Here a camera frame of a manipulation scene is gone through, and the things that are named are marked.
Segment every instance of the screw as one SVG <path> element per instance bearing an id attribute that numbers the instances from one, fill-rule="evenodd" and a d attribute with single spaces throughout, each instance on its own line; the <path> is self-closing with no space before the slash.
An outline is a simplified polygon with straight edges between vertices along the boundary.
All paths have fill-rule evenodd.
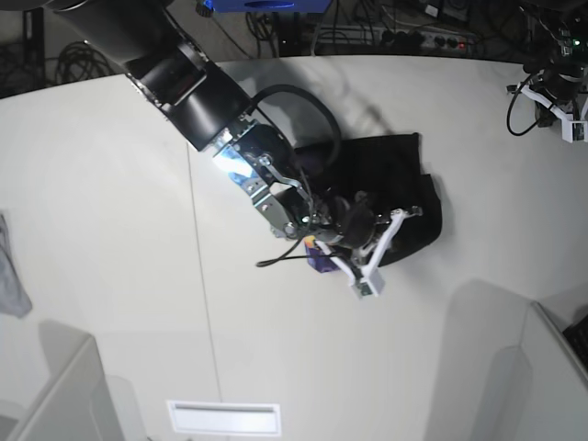
<path id="1" fill-rule="evenodd" d="M 292 222 L 289 222 L 286 225 L 284 225 L 284 233 L 288 236 L 293 236 L 294 234 L 296 234 L 296 228 L 294 227 L 294 224 Z"/>
<path id="2" fill-rule="evenodd" d="M 260 156 L 259 163 L 263 167 L 268 167 L 269 165 L 272 164 L 272 160 L 268 155 L 264 154 L 263 156 Z"/>

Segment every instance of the power strip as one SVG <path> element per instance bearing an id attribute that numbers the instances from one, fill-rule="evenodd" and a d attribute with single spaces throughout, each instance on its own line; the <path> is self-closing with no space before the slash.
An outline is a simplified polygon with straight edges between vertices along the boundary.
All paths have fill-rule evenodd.
<path id="1" fill-rule="evenodd" d="M 423 42 L 420 46 L 422 50 L 437 50 L 440 52 L 454 53 L 456 55 L 468 54 L 469 47 L 471 47 L 476 40 L 475 35 L 469 34 L 468 32 L 457 33 L 452 30 L 440 28 L 430 29 L 423 27 L 419 28 L 418 30 L 413 30 L 414 28 L 399 26 L 396 28 L 395 34 L 394 32 L 391 33 L 392 35 L 390 35 L 390 31 L 387 28 L 372 26 L 372 29 L 374 32 L 376 45 L 380 44 L 382 38 L 395 38 L 397 35 L 401 33 L 403 33 L 404 35 L 418 34 L 423 39 Z M 363 26 L 363 28 L 360 26 L 337 26 L 334 34 L 333 30 L 329 27 L 329 25 L 325 25 L 324 29 L 321 31 L 321 34 L 319 35 L 318 41 L 320 43 L 333 44 L 333 39 L 335 44 L 341 45 L 372 44 L 371 30 L 367 25 Z"/>

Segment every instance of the white panel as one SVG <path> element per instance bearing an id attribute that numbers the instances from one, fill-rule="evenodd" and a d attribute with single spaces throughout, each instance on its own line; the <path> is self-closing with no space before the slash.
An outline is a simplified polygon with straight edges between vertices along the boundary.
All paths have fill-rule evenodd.
<path id="1" fill-rule="evenodd" d="M 280 436 L 276 404 L 168 402 L 174 428 L 179 433 L 205 435 Z"/>

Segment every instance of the purple object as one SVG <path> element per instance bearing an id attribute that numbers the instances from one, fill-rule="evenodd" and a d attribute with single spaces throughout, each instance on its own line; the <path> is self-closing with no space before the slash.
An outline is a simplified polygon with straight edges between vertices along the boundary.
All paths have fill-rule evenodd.
<path id="1" fill-rule="evenodd" d="M 208 0 L 205 5 L 217 12 L 322 13 L 329 2 L 330 0 Z"/>
<path id="2" fill-rule="evenodd" d="M 304 248 L 306 248 L 306 255 L 309 257 L 309 265 L 319 273 L 331 273 L 339 270 L 339 266 L 337 266 L 331 259 L 327 257 L 319 257 L 324 255 L 321 250 L 309 248 L 307 244 L 304 244 Z"/>

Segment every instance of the black cable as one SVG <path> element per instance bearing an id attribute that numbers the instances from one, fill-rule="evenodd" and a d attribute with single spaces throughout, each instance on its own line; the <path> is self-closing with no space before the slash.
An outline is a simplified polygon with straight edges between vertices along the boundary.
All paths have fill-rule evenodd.
<path id="1" fill-rule="evenodd" d="M 102 53 L 90 45 L 77 41 L 65 46 L 57 58 L 56 85 L 114 75 L 115 71 Z"/>
<path id="2" fill-rule="evenodd" d="M 272 57 L 277 58 L 277 49 L 274 44 L 276 30 L 274 28 L 273 20 L 268 18 L 266 14 L 258 17 L 256 13 L 247 12 L 245 14 L 245 23 L 247 24 L 249 33 L 255 38 L 255 43 L 257 45 L 257 58 L 261 57 L 262 42 L 268 43 L 269 49 L 272 52 Z M 268 24 L 271 24 L 271 30 L 267 28 Z"/>
<path id="3" fill-rule="evenodd" d="M 417 31 L 417 30 L 419 30 L 419 29 L 423 29 L 423 28 L 430 28 L 430 27 L 432 27 L 432 26 L 434 26 L 434 25 L 438 25 L 438 24 L 440 24 L 440 23 L 441 23 L 440 21 L 432 21 L 431 23 L 425 23 L 425 24 L 423 24 L 423 25 L 415 26 L 414 28 L 411 28 L 411 29 L 410 29 L 410 30 L 407 32 L 407 35 L 411 35 L 411 34 L 413 34 L 414 32 L 416 32 L 416 31 Z"/>
<path id="4" fill-rule="evenodd" d="M 249 60 L 254 60 L 254 57 L 252 57 L 249 53 L 247 53 L 247 51 L 245 49 L 243 49 L 241 47 L 241 45 L 237 41 L 234 40 L 233 37 L 231 37 L 229 32 L 227 32 L 225 30 L 225 28 L 221 25 L 221 23 L 219 23 L 219 21 L 215 17 L 212 18 L 212 22 L 217 26 L 217 28 L 220 29 L 220 32 L 222 32 L 224 34 L 224 36 L 232 43 L 232 45 L 239 50 L 240 53 L 242 53 Z"/>
<path id="5" fill-rule="evenodd" d="M 339 153 L 341 152 L 343 135 L 341 133 L 341 128 L 337 123 L 337 119 L 334 117 L 331 110 L 329 110 L 329 108 L 325 106 L 319 98 L 317 98 L 316 96 L 314 96 L 313 94 L 304 89 L 296 87 L 295 85 L 271 85 L 258 92 L 257 95 L 255 95 L 252 98 L 253 106 L 257 107 L 259 103 L 261 103 L 264 99 L 272 95 L 282 93 L 292 94 L 295 96 L 299 96 L 302 99 L 305 99 L 313 106 L 315 106 L 317 110 L 319 110 L 325 117 L 325 119 L 329 123 L 329 126 L 331 127 L 331 131 L 333 132 L 333 149 L 331 150 L 331 154 L 326 160 L 326 164 L 327 166 L 332 165 L 339 157 Z"/>
<path id="6" fill-rule="evenodd" d="M 292 254 L 292 252 L 294 252 L 294 250 L 296 250 L 296 248 L 298 248 L 298 246 L 304 240 L 304 238 L 311 232 L 312 220 L 314 219 L 315 211 L 314 211 L 314 201 L 312 199 L 311 185 L 309 184 L 308 178 L 306 177 L 306 174 L 304 173 L 304 170 L 302 169 L 302 166 L 300 165 L 300 163 L 298 161 L 298 156 L 296 155 L 296 151 L 294 150 L 294 147 L 292 146 L 291 142 L 286 137 L 286 135 L 284 134 L 284 132 L 276 125 L 276 123 L 268 115 L 266 115 L 266 113 L 258 105 L 255 105 L 254 108 L 259 113 L 261 113 L 261 115 L 266 119 L 266 121 L 269 122 L 269 124 L 277 131 L 278 135 L 282 138 L 282 141 L 284 141 L 284 143 L 288 146 L 288 150 L 289 150 L 290 155 L 292 157 L 292 161 L 293 161 L 294 165 L 299 169 L 300 179 L 302 180 L 302 184 L 304 185 L 304 187 L 306 189 L 306 192 L 307 192 L 307 194 L 310 197 L 310 201 L 309 201 L 309 222 L 307 223 L 306 227 L 302 231 L 301 236 L 280 257 L 276 257 L 275 259 L 270 259 L 270 260 L 263 260 L 263 261 L 257 262 L 255 264 L 255 266 L 257 266 L 258 268 L 265 268 L 265 267 L 268 267 L 268 266 L 277 264 L 278 262 L 281 262 L 282 260 L 286 260 L 287 257 L 290 254 Z"/>
<path id="7" fill-rule="evenodd" d="M 329 2 L 329 5 L 324 10 L 324 12 L 321 14 L 321 20 L 319 21 L 319 24 L 316 25 L 316 27 L 314 28 L 314 33 L 312 34 L 312 42 L 311 42 L 311 55 L 313 57 L 316 57 L 316 53 L 315 53 L 316 43 L 319 40 L 319 35 L 321 35 L 322 23 L 324 23 L 324 18 L 327 16 L 327 12 L 329 12 L 331 10 L 331 6 L 333 5 L 333 1 L 334 0 L 331 0 Z"/>
<path id="8" fill-rule="evenodd" d="M 371 24 L 371 18 L 369 17 L 368 9 L 366 8 L 366 3 L 363 0 L 359 0 L 359 4 L 361 5 L 361 7 L 364 10 L 364 13 L 366 14 L 366 20 L 369 24 L 369 32 L 371 33 L 371 44 L 372 46 L 376 46 L 376 34 L 374 34 L 374 27 Z"/>
<path id="9" fill-rule="evenodd" d="M 345 6 L 343 6 L 343 5 L 339 5 L 339 6 L 341 7 L 341 13 L 343 14 L 343 18 L 345 19 L 345 22 L 347 23 L 347 25 L 350 25 L 351 18 L 347 14 L 347 11 L 345 10 Z"/>
<path id="10" fill-rule="evenodd" d="M 35 70 L 30 70 L 27 64 L 20 60 L 15 53 L 13 53 L 10 49 L 12 46 L 22 46 L 21 42 L 17 43 L 8 43 L 6 45 L 0 46 L 0 89 L 7 88 L 6 84 L 8 84 L 10 78 L 16 73 L 22 73 L 27 76 L 30 76 L 37 79 L 38 74 Z"/>
<path id="11" fill-rule="evenodd" d="M 335 32 L 332 32 L 331 30 L 325 30 L 320 36 L 319 39 L 322 38 L 325 35 L 331 35 L 331 34 L 336 34 L 336 35 L 340 35 L 341 37 L 343 37 L 345 39 L 345 42 L 347 44 L 351 44 L 351 40 L 349 39 L 349 37 L 347 37 L 347 34 L 345 34 L 342 30 L 336 30 Z"/>
<path id="12" fill-rule="evenodd" d="M 339 50 L 337 50 L 337 43 L 335 42 L 335 34 L 337 32 L 337 21 L 339 20 L 339 0 L 334 0 L 334 19 L 333 19 L 333 50 L 335 55 L 339 55 Z"/>
<path id="13" fill-rule="evenodd" d="M 492 20 L 492 13 L 490 10 L 490 4 L 491 4 L 491 0 L 482 0 L 481 12 L 484 17 L 484 20 L 486 21 L 486 23 L 488 24 L 488 26 L 490 27 L 492 32 L 495 35 L 497 35 L 503 42 L 508 44 L 512 50 L 518 51 L 519 53 L 522 53 L 524 55 L 532 55 L 532 52 L 524 46 L 526 33 L 528 31 L 528 25 L 526 24 L 526 20 L 524 20 L 525 21 L 525 31 L 521 34 L 521 36 L 518 40 L 511 39 L 509 36 L 507 36 L 503 32 L 503 29 L 506 26 L 506 24 L 509 23 L 515 17 L 517 12 L 521 12 L 518 7 L 518 1 L 513 1 L 513 2 L 511 0 L 508 1 L 509 5 L 513 5 L 513 9 L 511 10 L 511 13 L 506 16 L 506 18 L 504 19 L 504 21 L 500 25 L 500 27 L 497 27 L 496 23 Z"/>
<path id="14" fill-rule="evenodd" d="M 523 131 L 514 131 L 513 128 L 511 127 L 511 114 L 513 112 L 513 107 L 515 106 L 516 99 L 518 98 L 519 95 L 521 95 L 521 91 L 523 90 L 523 87 L 528 85 L 535 75 L 537 75 L 537 74 L 531 73 L 527 78 L 525 78 L 525 80 L 523 80 L 523 83 L 521 83 L 516 88 L 516 91 L 514 91 L 513 99 L 511 100 L 511 104 L 508 106 L 508 111 L 506 112 L 506 128 L 508 129 L 509 133 L 513 136 L 525 136 L 528 134 L 528 132 L 530 132 L 532 129 L 534 129 L 539 124 L 539 122 L 541 122 L 541 119 L 537 119 L 533 124 L 531 124 L 529 127 L 524 129 Z M 555 103 L 553 103 L 551 106 L 549 106 L 548 110 L 550 111 L 551 109 L 553 109 L 554 106 L 555 106 Z"/>
<path id="15" fill-rule="evenodd" d="M 284 257 L 282 260 L 297 260 L 297 259 L 330 259 L 331 257 L 344 257 L 342 254 L 319 254 L 319 255 L 291 255 L 289 257 Z"/>

